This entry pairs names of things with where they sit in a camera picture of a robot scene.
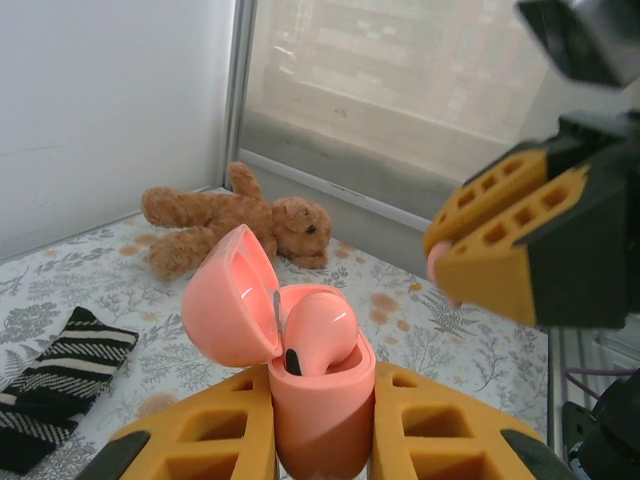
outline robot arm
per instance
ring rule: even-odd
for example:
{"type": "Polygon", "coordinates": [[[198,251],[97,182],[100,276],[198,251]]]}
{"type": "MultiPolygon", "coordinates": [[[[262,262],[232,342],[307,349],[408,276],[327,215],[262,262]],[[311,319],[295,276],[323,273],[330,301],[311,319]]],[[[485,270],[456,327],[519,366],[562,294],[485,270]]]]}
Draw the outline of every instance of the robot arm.
{"type": "MultiPolygon", "coordinates": [[[[517,8],[569,79],[622,89],[640,76],[635,0],[517,8]]],[[[425,232],[451,298],[534,326],[622,328],[640,311],[640,114],[572,113],[462,185],[425,232]]]]}

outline cable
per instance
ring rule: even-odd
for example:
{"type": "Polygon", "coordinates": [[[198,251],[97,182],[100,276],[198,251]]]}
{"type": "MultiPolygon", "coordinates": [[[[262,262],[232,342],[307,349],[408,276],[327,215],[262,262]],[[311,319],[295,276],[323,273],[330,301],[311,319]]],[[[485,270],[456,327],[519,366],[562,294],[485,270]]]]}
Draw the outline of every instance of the cable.
{"type": "Polygon", "coordinates": [[[575,378],[576,375],[592,375],[596,377],[627,377],[633,375],[638,371],[638,368],[615,368],[611,370],[599,369],[599,368],[579,368],[579,367],[567,367],[562,369],[562,373],[567,381],[573,383],[580,390],[585,392],[595,400],[600,399],[600,394],[587,387],[580,380],[575,378]]]}

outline floral tablecloth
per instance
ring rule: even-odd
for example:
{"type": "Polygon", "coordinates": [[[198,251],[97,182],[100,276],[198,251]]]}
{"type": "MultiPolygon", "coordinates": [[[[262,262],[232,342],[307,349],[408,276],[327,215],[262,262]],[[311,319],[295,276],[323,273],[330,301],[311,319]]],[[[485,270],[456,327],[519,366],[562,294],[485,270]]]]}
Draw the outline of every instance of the floral tablecloth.
{"type": "MultiPolygon", "coordinates": [[[[187,339],[180,299],[188,278],[163,283],[149,271],[146,248],[162,233],[138,216],[0,265],[0,390],[76,306],[140,333],[72,438],[22,478],[73,479],[123,425],[236,373],[205,360],[187,339]]],[[[545,334],[473,307],[453,311],[425,280],[349,245],[334,240],[330,251],[323,271],[280,260],[280,282],[341,288],[379,360],[470,394],[546,435],[545,334]]],[[[0,471],[0,478],[19,477],[0,471]]]]}

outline brown teddy bear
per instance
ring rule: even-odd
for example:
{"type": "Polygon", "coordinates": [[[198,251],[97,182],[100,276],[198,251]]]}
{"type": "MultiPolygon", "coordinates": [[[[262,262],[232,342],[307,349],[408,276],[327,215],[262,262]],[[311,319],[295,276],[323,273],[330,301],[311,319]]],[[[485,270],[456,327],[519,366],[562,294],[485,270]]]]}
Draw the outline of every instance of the brown teddy bear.
{"type": "Polygon", "coordinates": [[[158,227],[183,228],[149,247],[147,261],[161,279],[172,280],[200,266],[231,230],[246,224],[271,261],[280,254],[303,268],[324,268],[332,221],[327,210],[300,197],[268,203],[251,170],[229,166],[234,193],[181,192],[155,187],[142,196],[142,213],[158,227]]]}

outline striped fabric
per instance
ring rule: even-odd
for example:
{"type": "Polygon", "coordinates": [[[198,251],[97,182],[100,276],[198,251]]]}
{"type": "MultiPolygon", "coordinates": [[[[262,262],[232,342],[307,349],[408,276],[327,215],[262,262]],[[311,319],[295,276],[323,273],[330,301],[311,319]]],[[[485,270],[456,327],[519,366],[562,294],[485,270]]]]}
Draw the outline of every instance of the striped fabric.
{"type": "Polygon", "coordinates": [[[49,348],[0,392],[0,469],[24,474],[69,438],[137,341],[137,333],[77,307],[49,348]]]}

